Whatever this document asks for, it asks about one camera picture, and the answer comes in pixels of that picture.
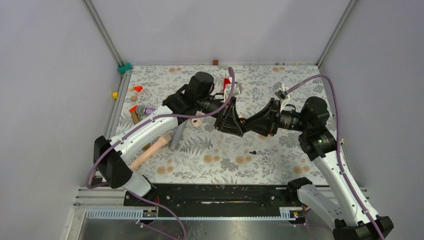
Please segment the aluminium corner rail left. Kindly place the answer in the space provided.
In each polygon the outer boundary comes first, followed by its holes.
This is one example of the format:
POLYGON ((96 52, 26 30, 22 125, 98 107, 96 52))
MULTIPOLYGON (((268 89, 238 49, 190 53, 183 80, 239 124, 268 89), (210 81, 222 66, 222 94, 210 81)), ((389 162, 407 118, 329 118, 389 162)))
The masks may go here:
POLYGON ((92 67, 98 74, 97 91, 93 96, 101 104, 102 112, 98 115, 102 134, 105 138, 114 135, 118 121, 118 111, 122 108, 123 94, 118 94, 117 99, 112 97, 113 92, 120 92, 124 87, 121 68, 125 62, 119 53, 110 32, 106 28, 105 17, 99 11, 100 0, 83 0, 82 3, 91 19, 90 25, 94 27, 91 32, 94 43, 92 67))

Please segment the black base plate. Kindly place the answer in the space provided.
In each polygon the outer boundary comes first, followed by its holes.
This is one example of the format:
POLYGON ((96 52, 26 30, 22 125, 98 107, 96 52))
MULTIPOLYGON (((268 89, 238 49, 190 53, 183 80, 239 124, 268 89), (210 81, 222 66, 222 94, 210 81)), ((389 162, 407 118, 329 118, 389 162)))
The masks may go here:
POLYGON ((130 193, 125 194, 125 207, 151 207, 159 203, 170 210, 200 206, 248 206, 300 210, 302 204, 297 190, 311 184, 306 177, 297 178, 287 185, 219 185, 156 183, 144 202, 130 193))

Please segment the pink microphone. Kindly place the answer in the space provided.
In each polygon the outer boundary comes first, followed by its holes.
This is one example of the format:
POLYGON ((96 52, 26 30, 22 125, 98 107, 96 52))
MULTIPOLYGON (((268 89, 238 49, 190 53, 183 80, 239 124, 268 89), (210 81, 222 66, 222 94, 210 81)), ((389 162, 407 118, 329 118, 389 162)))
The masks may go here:
POLYGON ((146 162, 154 153, 156 153, 160 148, 165 146, 172 139, 169 133, 164 133, 160 136, 157 141, 152 144, 147 150, 145 150, 137 159, 135 159, 130 165, 131 170, 136 170, 141 164, 146 162))

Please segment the red box with label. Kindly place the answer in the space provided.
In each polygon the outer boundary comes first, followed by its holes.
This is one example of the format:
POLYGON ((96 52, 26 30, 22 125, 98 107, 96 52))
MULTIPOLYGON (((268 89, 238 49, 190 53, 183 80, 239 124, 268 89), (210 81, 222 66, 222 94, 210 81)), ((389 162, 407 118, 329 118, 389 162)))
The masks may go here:
POLYGON ((230 85, 231 86, 231 84, 232 84, 232 78, 231 77, 224 78, 224 81, 223 81, 223 91, 226 90, 227 85, 230 85))

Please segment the silver microphone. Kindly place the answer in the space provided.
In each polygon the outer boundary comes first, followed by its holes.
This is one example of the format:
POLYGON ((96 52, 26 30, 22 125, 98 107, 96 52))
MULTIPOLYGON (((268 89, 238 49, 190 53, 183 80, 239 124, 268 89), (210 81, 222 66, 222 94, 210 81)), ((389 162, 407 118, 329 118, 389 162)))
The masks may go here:
POLYGON ((179 125, 176 128, 172 142, 171 142, 170 147, 169 147, 170 150, 175 151, 177 149, 179 142, 180 142, 180 140, 183 136, 183 133, 184 133, 186 126, 187 126, 187 121, 184 121, 181 125, 179 125))

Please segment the aluminium corner rail right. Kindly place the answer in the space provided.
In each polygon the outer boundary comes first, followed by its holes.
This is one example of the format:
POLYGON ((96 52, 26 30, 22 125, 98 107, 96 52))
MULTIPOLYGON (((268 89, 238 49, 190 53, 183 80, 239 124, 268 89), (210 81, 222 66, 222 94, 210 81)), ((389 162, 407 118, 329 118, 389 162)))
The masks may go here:
POLYGON ((350 0, 346 6, 346 8, 344 9, 340 19, 338 20, 334 30, 332 31, 330 38, 328 39, 323 51, 321 52, 318 60, 316 61, 315 65, 320 69, 322 67, 322 65, 324 64, 328 54, 330 53, 333 44, 336 42, 339 34, 341 33, 341 31, 343 30, 344 25, 346 24, 346 22, 348 21, 351 13, 353 12, 353 10, 355 9, 357 3, 359 1, 358 0, 350 0))

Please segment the small coloured beads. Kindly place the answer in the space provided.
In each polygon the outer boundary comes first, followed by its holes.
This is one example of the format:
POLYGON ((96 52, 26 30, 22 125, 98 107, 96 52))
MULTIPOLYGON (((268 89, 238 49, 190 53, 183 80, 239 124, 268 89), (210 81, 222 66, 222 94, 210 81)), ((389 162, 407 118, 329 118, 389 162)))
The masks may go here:
POLYGON ((274 64, 275 66, 297 66, 299 65, 298 62, 276 62, 274 64))

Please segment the purple glitter microphone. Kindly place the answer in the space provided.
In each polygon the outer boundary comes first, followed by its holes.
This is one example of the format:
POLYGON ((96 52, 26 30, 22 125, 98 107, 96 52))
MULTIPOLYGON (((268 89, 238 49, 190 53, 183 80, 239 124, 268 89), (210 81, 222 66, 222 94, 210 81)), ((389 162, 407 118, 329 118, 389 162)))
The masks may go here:
POLYGON ((145 107, 145 106, 141 106, 138 105, 135 108, 135 112, 139 115, 139 116, 149 116, 151 114, 153 114, 157 109, 153 108, 153 107, 145 107))

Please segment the floral table mat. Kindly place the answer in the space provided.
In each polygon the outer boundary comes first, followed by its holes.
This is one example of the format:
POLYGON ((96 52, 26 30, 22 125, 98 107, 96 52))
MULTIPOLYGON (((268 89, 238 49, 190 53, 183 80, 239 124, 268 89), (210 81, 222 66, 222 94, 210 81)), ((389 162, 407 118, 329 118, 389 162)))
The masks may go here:
MULTIPOLYGON (((260 111, 274 97, 275 83, 292 87, 320 72, 314 65, 239 65, 233 69, 242 87, 236 110, 244 118, 260 111)), ((217 93, 222 91, 229 74, 225 65, 135 66, 124 91, 116 134, 134 125, 129 109, 135 105, 156 108, 197 72, 214 77, 217 93), (143 90, 136 92, 134 86, 142 86, 143 90)), ((200 128, 188 122, 176 150, 170 150, 168 145, 162 147, 136 172, 153 183, 283 185, 306 177, 315 185, 327 184, 302 151, 297 131, 281 129, 274 136, 250 131, 238 137, 217 131, 214 122, 213 117, 203 118, 200 128)))

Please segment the beige earbud charging case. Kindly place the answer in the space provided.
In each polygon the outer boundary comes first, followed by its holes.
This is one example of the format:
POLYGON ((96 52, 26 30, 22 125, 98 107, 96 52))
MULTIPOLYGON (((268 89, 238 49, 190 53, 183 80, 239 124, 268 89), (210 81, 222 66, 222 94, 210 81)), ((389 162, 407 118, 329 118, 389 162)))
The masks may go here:
POLYGON ((196 117, 191 119, 191 123, 192 123, 194 128, 202 127, 202 125, 203 125, 203 115, 204 115, 204 113, 198 111, 195 114, 196 117))

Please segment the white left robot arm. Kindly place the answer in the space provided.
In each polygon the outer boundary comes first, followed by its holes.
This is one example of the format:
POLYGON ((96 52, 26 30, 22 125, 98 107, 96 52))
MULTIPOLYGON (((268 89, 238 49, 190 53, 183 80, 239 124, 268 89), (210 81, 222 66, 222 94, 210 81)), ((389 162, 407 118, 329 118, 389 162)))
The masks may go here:
POLYGON ((123 188, 136 193, 136 199, 144 206, 152 204, 155 192, 149 181, 134 173, 126 164, 135 153, 152 140, 177 127, 184 120, 218 116, 229 107, 235 82, 231 83, 230 93, 224 102, 213 102, 210 96, 214 78, 207 72, 197 72, 188 84, 176 93, 169 95, 162 105, 126 132, 107 139, 101 135, 94 141, 94 161, 86 178, 88 189, 109 186, 123 188))

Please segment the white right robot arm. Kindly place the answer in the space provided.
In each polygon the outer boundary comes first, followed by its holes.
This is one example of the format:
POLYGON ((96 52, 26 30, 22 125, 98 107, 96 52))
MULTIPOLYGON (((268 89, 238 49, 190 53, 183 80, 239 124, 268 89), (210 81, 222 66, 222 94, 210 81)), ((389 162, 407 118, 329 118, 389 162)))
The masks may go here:
POLYGON ((318 192, 306 178, 288 183, 287 201, 312 209, 332 230, 336 240, 383 240, 394 228, 388 216, 381 216, 353 179, 342 159, 340 143, 326 127, 330 113, 322 98, 309 97, 301 112, 278 111, 271 99, 260 112, 242 120, 244 131, 263 136, 278 129, 299 131, 299 145, 327 181, 337 203, 318 192))

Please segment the red wedge block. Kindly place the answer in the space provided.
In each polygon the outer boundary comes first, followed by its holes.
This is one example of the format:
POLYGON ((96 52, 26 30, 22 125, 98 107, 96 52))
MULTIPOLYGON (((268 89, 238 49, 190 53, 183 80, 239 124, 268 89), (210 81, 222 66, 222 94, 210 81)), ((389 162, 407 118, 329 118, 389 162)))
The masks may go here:
POLYGON ((141 85, 139 85, 139 86, 134 86, 133 87, 133 89, 136 91, 136 92, 141 92, 142 90, 143 90, 143 87, 141 86, 141 85))

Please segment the teal block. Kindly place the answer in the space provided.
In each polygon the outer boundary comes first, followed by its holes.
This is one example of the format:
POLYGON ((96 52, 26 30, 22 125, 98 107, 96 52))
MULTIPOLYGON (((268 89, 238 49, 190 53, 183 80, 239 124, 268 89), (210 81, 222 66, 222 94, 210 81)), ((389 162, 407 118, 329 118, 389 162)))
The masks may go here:
POLYGON ((130 69, 132 69, 132 65, 128 62, 127 64, 125 64, 125 65, 123 65, 123 66, 119 66, 118 68, 117 68, 117 70, 118 70, 118 72, 120 73, 120 74, 123 74, 123 73, 125 73, 126 71, 128 71, 128 70, 130 70, 130 69))

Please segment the red block near microphones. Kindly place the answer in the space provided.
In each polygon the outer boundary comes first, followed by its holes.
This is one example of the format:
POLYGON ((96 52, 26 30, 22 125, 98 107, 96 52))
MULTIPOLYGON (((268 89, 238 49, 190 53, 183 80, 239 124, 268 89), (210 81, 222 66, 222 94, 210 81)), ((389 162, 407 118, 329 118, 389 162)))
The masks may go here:
POLYGON ((132 113, 132 112, 135 112, 136 113, 137 112, 137 107, 138 107, 137 105, 133 106, 132 108, 129 109, 129 112, 130 113, 132 113))

